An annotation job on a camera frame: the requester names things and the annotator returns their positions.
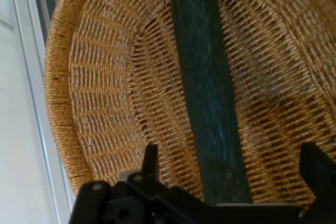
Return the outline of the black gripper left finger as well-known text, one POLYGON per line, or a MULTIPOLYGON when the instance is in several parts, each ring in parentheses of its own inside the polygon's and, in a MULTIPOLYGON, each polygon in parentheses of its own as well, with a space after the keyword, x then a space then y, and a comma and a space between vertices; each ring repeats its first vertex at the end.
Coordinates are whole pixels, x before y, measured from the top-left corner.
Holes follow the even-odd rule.
POLYGON ((156 144, 145 148, 142 167, 113 186, 81 186, 69 223, 205 223, 210 207, 179 187, 158 180, 156 144))

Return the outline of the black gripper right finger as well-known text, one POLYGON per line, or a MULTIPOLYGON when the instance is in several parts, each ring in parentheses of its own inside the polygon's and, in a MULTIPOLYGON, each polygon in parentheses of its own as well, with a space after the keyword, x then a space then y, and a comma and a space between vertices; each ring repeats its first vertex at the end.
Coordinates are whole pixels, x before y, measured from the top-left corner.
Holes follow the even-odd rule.
POLYGON ((300 223, 335 223, 335 162, 317 144, 301 144, 299 173, 315 195, 300 223))

